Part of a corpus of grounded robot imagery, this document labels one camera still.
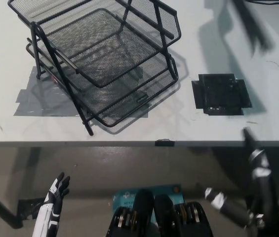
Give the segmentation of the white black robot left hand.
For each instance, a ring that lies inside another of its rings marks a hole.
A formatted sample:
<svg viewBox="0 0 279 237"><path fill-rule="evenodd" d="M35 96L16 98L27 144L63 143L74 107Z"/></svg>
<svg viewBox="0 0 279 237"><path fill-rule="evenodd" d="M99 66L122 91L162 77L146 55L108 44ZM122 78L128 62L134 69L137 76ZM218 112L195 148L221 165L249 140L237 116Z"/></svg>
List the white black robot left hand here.
<svg viewBox="0 0 279 237"><path fill-rule="evenodd" d="M70 176L61 172L53 181L39 209L32 237L56 237L64 197L70 192Z"/></svg>

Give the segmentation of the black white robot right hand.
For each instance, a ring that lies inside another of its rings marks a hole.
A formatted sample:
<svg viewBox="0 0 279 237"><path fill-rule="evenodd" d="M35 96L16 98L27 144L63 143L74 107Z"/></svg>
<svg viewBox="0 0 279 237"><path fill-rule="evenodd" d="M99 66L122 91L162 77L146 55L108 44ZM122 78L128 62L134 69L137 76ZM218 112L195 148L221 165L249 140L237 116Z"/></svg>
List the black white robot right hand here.
<svg viewBox="0 0 279 237"><path fill-rule="evenodd" d="M210 187L203 188L204 199L250 237L279 237L279 204L271 165L250 129L245 127L242 133L254 187L251 206L245 208Z"/></svg>

